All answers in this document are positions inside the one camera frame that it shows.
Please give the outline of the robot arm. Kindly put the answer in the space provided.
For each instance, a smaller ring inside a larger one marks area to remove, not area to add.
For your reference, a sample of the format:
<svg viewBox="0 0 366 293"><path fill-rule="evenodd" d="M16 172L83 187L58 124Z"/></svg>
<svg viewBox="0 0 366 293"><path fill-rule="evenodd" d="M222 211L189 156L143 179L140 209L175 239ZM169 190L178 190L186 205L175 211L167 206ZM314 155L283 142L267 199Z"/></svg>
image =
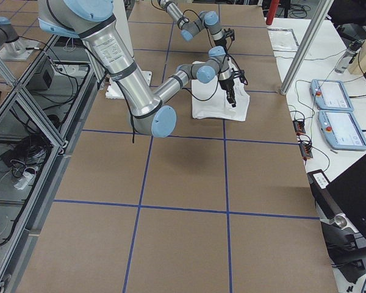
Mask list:
<svg viewBox="0 0 366 293"><path fill-rule="evenodd" d="M234 31L222 29L216 12L201 12L195 21L190 21L175 1L159 1L158 5L171 16L185 40L190 41L206 29L215 47L209 50L206 62L181 65L156 90L147 85L133 53L129 52L115 27L117 20L112 1L39 1L38 20L45 32L79 38L90 45L90 54L123 93L133 133L167 137L174 131L177 119L167 101L189 81L196 79L206 84L216 78L232 107L236 106L235 78L242 84L248 81L242 69L234 70L228 64L231 55L226 39L234 38Z"/></svg>
<svg viewBox="0 0 366 293"><path fill-rule="evenodd" d="M215 46L221 46L227 52L227 39L230 38L231 42L235 40L235 33L233 29L223 29L220 23L219 16L215 11L202 11L199 14L193 12L196 15L196 20L190 21L185 16L185 11L182 12L176 1L158 1L159 7L166 11L172 20L177 24L181 30L182 38L189 42L202 30L206 30L209 33L209 37L212 37Z"/></svg>

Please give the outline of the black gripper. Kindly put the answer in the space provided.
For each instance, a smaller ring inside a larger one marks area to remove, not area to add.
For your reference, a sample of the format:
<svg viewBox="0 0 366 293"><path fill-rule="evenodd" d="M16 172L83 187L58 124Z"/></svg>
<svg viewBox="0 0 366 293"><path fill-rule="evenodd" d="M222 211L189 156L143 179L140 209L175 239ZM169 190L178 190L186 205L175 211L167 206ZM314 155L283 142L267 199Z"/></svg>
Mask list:
<svg viewBox="0 0 366 293"><path fill-rule="evenodd" d="M235 40L235 32L233 29L222 29L215 34L215 46L222 46L229 49Z"/></svg>
<svg viewBox="0 0 366 293"><path fill-rule="evenodd" d="M227 69L218 75L218 82L223 90L226 90L226 99L232 107L236 107L234 79L238 79L240 83L247 85L245 71L242 69Z"/></svg>

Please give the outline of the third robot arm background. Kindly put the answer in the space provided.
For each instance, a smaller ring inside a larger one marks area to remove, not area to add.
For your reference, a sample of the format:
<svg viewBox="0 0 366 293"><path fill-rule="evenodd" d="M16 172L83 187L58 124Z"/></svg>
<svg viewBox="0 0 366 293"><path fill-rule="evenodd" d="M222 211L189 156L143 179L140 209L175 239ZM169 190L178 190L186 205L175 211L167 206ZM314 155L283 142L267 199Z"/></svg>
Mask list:
<svg viewBox="0 0 366 293"><path fill-rule="evenodd" d="M13 43L18 39L19 35L10 20L4 16L0 16L0 47L5 43Z"/></svg>

